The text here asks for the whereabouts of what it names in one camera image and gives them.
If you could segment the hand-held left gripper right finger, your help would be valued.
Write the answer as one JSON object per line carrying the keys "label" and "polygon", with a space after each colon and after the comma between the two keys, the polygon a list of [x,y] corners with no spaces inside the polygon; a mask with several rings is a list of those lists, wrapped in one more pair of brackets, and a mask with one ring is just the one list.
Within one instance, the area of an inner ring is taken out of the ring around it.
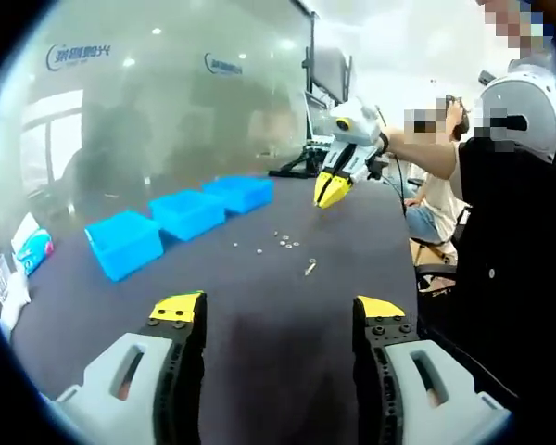
{"label": "hand-held left gripper right finger", "polygon": [[395,304],[358,295],[352,306],[360,444],[500,444],[512,412],[474,374],[417,334]]}

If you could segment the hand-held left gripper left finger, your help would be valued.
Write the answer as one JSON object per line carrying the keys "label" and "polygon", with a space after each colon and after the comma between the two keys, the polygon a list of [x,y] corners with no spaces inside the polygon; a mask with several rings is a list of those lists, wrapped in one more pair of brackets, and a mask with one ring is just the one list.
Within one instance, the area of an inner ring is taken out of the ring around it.
{"label": "hand-held left gripper left finger", "polygon": [[55,400],[83,444],[198,444],[207,294],[160,300],[136,332],[120,336]]}

